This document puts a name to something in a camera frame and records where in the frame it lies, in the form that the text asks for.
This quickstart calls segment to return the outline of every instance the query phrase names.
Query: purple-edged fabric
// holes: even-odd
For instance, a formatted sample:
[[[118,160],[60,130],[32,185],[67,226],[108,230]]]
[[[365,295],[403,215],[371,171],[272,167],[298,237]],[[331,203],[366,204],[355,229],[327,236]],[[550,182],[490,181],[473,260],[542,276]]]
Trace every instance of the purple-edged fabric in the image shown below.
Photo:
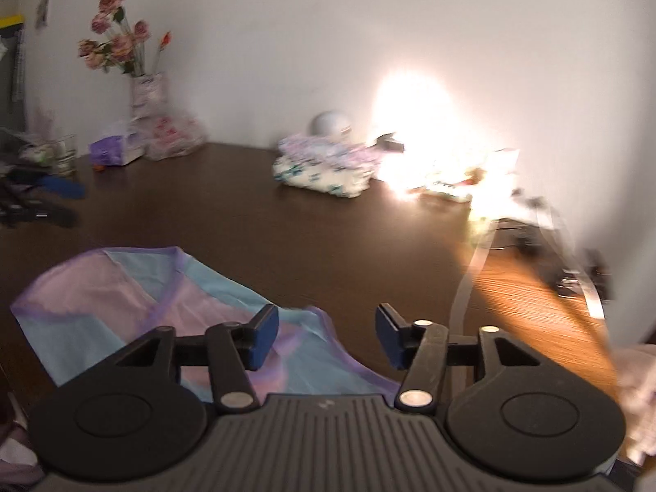
[[[327,343],[329,345],[331,353],[334,357],[341,361],[350,371],[354,374],[360,376],[367,383],[370,383],[374,388],[377,388],[377,393],[383,394],[385,399],[390,405],[394,404],[394,398],[397,391],[399,390],[399,383],[392,381],[380,374],[375,373],[375,371],[370,370],[364,364],[356,361],[342,346],[341,342],[337,338],[337,333],[335,331],[335,326],[330,320],[329,315],[317,307],[307,307],[307,311],[310,311],[317,315],[319,322],[326,332]]]
[[[192,283],[184,274],[188,256],[183,251],[167,248],[158,253],[174,260],[173,274],[158,301],[105,250],[97,250],[81,254],[42,274],[14,302],[12,312],[19,320],[37,318],[44,323],[92,315],[124,343],[158,325],[171,325],[176,328],[177,335],[184,337],[202,335],[208,327],[218,323],[243,323],[253,317],[247,310],[224,304]],[[280,355],[293,350],[301,330],[282,323],[279,334],[262,368],[248,372],[262,401],[270,392],[283,391],[287,375]],[[187,383],[209,389],[206,368],[184,368],[182,374]]]

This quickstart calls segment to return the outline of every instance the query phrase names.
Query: wooden table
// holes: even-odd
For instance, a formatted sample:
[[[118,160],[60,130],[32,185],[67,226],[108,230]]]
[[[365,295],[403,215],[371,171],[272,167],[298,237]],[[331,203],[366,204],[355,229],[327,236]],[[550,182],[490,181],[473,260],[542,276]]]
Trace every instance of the wooden table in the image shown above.
[[[27,410],[52,384],[9,304],[48,268],[100,246],[180,246],[276,304],[316,305],[353,357],[400,378],[376,340],[374,309],[388,302],[407,319],[447,323],[472,252],[467,206],[400,200],[380,182],[353,200],[280,186],[273,157],[212,144],[101,173],[81,159],[88,195],[67,203],[80,227],[0,230],[0,364]],[[466,332],[489,324],[614,395],[603,338],[585,305],[558,298],[510,250],[490,254],[471,296]]]

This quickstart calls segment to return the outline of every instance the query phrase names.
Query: plastic packaging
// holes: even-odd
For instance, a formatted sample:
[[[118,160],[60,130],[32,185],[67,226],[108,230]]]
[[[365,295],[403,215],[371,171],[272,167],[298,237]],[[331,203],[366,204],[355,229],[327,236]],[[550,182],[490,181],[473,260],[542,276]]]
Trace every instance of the plastic packaging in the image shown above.
[[[207,131],[189,113],[156,116],[139,122],[139,127],[151,160],[187,155],[207,141]]]
[[[131,85],[133,122],[166,113],[169,87],[164,74],[134,77]]]

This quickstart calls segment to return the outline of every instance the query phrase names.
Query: folded fabric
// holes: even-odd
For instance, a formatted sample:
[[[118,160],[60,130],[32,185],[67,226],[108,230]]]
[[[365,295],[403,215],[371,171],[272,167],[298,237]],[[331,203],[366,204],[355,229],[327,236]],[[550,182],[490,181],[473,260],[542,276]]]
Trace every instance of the folded fabric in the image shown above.
[[[0,483],[31,485],[43,479],[43,470],[27,438],[27,432],[15,426],[0,446]]]
[[[330,137],[291,135],[278,143],[281,155],[292,160],[306,160],[344,169],[378,169],[383,155],[379,150],[362,144],[350,145]]]
[[[641,465],[656,455],[656,345],[615,350],[613,362],[627,421],[626,454]]]
[[[179,336],[250,320],[269,303],[179,248],[90,251],[40,276],[12,305],[35,353],[57,385],[66,383],[158,325]],[[264,366],[248,372],[260,398],[291,394],[383,394],[398,384],[368,370],[339,344],[319,310],[280,309],[280,330]],[[182,382],[211,401],[205,367]]]
[[[286,185],[334,196],[354,198],[369,188],[374,170],[367,167],[347,169],[316,160],[296,160],[284,155],[273,164],[273,177]]]

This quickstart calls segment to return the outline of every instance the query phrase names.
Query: pink rose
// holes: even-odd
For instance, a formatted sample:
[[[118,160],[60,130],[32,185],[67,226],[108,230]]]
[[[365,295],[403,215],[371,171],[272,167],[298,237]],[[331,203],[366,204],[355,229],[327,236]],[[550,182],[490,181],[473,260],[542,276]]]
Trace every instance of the pink rose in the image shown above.
[[[148,28],[148,22],[145,20],[139,20],[134,24],[134,41],[139,44],[140,42],[145,42],[150,39],[150,29]]]
[[[95,70],[103,66],[105,62],[105,56],[103,54],[89,54],[87,55],[86,60],[84,61],[88,68]]]
[[[102,35],[105,31],[109,29],[109,17],[106,14],[98,13],[91,20],[91,31]]]
[[[113,14],[118,10],[119,7],[121,7],[121,4],[124,1],[125,0],[100,0],[98,9],[101,13]]]
[[[119,63],[132,59],[132,38],[130,38],[130,35],[117,35],[112,39],[112,57]]]
[[[98,43],[90,41],[89,39],[84,39],[77,44],[77,55],[78,57],[87,57],[93,50],[98,47]]]

